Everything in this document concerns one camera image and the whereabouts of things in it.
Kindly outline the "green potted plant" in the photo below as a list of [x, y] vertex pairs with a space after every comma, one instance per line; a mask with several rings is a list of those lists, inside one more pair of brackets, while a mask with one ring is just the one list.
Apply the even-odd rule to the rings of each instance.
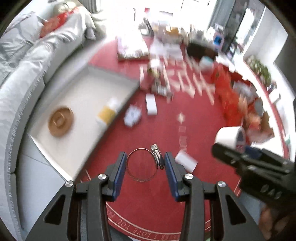
[[265, 87], [271, 85], [271, 74], [266, 65], [255, 58], [254, 55], [247, 59], [247, 64]]

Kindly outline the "grey covered sofa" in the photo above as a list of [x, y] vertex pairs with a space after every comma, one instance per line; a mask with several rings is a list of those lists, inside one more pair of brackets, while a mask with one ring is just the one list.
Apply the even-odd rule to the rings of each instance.
[[1, 37], [1, 221], [16, 240], [22, 227], [15, 169], [26, 124], [46, 82], [95, 29], [81, 4], [58, 18], [61, 26], [43, 35], [48, 21], [30, 12], [15, 18]]

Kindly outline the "white masking tape roll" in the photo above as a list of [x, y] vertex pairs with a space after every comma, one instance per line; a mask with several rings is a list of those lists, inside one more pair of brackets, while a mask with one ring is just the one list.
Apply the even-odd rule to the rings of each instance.
[[215, 143], [222, 144], [240, 153], [245, 152], [246, 134], [241, 126], [228, 126], [218, 130]]

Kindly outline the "large metal hose clamp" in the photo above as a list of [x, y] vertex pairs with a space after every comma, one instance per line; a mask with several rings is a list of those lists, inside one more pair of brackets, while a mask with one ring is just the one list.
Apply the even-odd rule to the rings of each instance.
[[164, 168], [165, 161], [157, 144], [151, 145], [150, 149], [133, 150], [126, 160], [126, 171], [137, 182], [151, 180], [159, 169]]

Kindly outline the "yellow label pill bottle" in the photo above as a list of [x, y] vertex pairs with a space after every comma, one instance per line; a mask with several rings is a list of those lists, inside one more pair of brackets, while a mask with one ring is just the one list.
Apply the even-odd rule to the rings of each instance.
[[120, 106], [120, 101], [117, 98], [112, 97], [99, 111], [98, 115], [96, 116], [97, 122], [103, 126], [110, 125], [118, 114]]

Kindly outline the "white small box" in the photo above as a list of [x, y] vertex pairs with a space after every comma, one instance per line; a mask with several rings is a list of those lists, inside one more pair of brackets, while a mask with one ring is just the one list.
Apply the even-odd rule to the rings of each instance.
[[157, 115], [157, 104], [154, 94], [147, 93], [145, 95], [146, 106], [147, 106], [147, 114], [148, 115]]

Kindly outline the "red embroidered cushion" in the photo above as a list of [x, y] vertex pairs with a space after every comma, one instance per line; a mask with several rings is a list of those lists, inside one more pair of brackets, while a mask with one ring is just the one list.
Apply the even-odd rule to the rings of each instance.
[[50, 18], [47, 22], [43, 24], [43, 28], [41, 29], [39, 38], [45, 37], [48, 33], [53, 32], [54, 30], [64, 25], [67, 21], [67, 18], [76, 11], [78, 11], [77, 6], [73, 9], [67, 10], [57, 16]]

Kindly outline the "red fruit cardboard box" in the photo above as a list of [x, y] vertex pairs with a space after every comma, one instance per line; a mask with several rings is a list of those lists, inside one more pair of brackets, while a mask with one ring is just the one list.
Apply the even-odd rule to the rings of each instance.
[[215, 65], [211, 81], [215, 84], [228, 126], [243, 127], [249, 143], [263, 143], [274, 138], [269, 115], [250, 81], [243, 80], [237, 72], [230, 72], [223, 64]]

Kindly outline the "shallow white tray box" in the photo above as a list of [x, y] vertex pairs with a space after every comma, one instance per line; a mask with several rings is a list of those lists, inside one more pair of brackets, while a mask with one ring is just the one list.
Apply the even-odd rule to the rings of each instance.
[[[130, 77], [86, 66], [40, 108], [30, 138], [64, 180], [75, 180], [107, 129], [96, 116], [112, 99], [122, 109], [137, 88], [138, 82]], [[74, 121], [64, 136], [54, 137], [48, 123], [59, 108], [69, 108]]]

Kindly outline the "round red printed rug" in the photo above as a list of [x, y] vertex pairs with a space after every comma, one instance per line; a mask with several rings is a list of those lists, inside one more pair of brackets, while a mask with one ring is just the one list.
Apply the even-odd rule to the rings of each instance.
[[[228, 127], [222, 103], [210, 76], [198, 72], [197, 62], [184, 55], [182, 60], [161, 59], [174, 92], [172, 101], [156, 96], [157, 115], [148, 115], [144, 92], [137, 90], [127, 101], [141, 110], [139, 122], [124, 124], [119, 113], [89, 158], [87, 180], [115, 162], [120, 152], [129, 155], [137, 148], [157, 144], [162, 153], [176, 156], [183, 151], [195, 159], [189, 172], [203, 182], [224, 181], [239, 195], [240, 178], [234, 169], [216, 160], [211, 147], [218, 130]], [[126, 171], [120, 195], [106, 205], [109, 224], [137, 240], [179, 240], [185, 205], [171, 194], [164, 170], [147, 182], [137, 182]]]

